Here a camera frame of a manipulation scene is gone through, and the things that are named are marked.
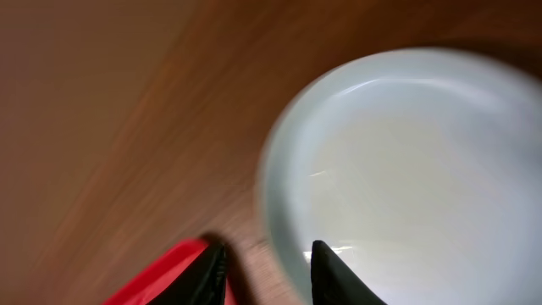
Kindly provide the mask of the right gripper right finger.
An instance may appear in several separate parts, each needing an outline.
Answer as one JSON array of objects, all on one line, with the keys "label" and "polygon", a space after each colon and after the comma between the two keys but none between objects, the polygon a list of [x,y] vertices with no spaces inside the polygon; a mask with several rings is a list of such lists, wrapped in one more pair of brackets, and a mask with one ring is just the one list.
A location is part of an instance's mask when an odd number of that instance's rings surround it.
[{"label": "right gripper right finger", "polygon": [[312,243],[313,305],[385,305],[324,242]]}]

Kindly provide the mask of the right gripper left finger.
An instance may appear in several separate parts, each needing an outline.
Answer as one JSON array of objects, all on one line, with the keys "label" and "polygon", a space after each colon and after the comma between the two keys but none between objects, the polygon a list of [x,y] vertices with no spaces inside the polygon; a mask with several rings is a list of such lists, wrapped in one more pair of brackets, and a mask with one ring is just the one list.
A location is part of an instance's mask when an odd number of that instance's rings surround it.
[{"label": "right gripper left finger", "polygon": [[224,244],[210,244],[148,305],[225,305],[227,258]]}]

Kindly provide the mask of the white plate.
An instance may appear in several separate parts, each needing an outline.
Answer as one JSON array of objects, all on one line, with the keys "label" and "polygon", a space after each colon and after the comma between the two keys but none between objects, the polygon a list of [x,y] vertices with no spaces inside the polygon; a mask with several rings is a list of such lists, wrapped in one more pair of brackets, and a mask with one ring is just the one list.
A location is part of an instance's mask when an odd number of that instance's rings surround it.
[{"label": "white plate", "polygon": [[305,303],[321,240],[388,304],[538,304],[541,82],[444,48],[341,65],[275,123],[258,199]]}]

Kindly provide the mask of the red plastic tray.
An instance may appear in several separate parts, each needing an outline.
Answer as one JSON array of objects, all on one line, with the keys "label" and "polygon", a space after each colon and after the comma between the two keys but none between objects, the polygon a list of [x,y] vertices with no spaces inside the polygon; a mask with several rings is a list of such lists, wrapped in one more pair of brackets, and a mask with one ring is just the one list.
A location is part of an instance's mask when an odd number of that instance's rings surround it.
[{"label": "red plastic tray", "polygon": [[[203,239],[184,240],[151,263],[104,302],[105,305],[146,305],[177,278],[210,244]],[[226,280],[225,305],[236,305]]]}]

